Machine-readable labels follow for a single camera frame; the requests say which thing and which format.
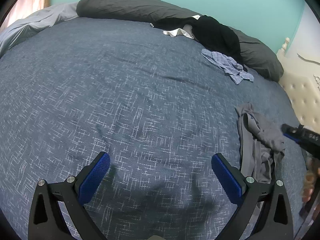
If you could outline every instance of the mattress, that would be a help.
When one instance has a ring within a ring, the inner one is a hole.
[[[219,234],[236,206],[210,160],[221,152],[239,168],[235,107],[251,102],[278,126],[299,122],[279,84],[249,69],[254,82],[235,85],[202,48],[148,23],[75,18],[0,59],[0,208],[22,240],[37,181],[64,181],[100,151],[112,165],[85,208],[108,239]],[[285,140],[276,175],[296,232],[306,168]]]

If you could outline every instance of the dark gray pillow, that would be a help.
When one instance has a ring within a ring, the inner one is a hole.
[[[283,75],[283,67],[276,54],[262,41],[247,36],[243,32],[229,27],[237,34],[244,64],[257,71],[266,79],[278,82]]]
[[[160,19],[187,18],[198,13],[161,0],[80,0],[80,17],[156,22]]]

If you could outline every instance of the blue gripper pad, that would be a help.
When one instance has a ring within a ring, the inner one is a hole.
[[[246,188],[244,176],[241,172],[237,168],[232,167],[221,153],[212,156],[211,167],[230,202],[240,205],[243,201],[242,195]]]
[[[89,166],[84,166],[79,172],[75,191],[78,194],[78,202],[82,206],[90,202],[109,167],[110,156],[100,152]]]

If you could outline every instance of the cream leather headboard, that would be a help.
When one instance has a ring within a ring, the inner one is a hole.
[[[288,94],[300,123],[320,133],[320,63],[317,64],[314,57],[307,61],[304,58],[306,56],[298,59],[286,58],[284,53],[289,42],[289,38],[286,38],[277,52],[284,68],[279,84]]]

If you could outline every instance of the silver screw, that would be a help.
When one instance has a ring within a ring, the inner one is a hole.
[[[74,176],[69,176],[69,177],[67,177],[67,182],[68,183],[72,183],[72,182],[74,182],[75,181],[75,177]]]
[[[43,186],[43,185],[44,185],[44,179],[39,180],[39,181],[38,181],[38,185],[39,185],[39,186]]]
[[[283,186],[283,182],[282,182],[281,180],[277,180],[276,183],[277,183],[277,185],[280,186],[280,187]]]
[[[249,183],[253,183],[254,182],[254,178],[253,177],[247,177],[246,180]]]

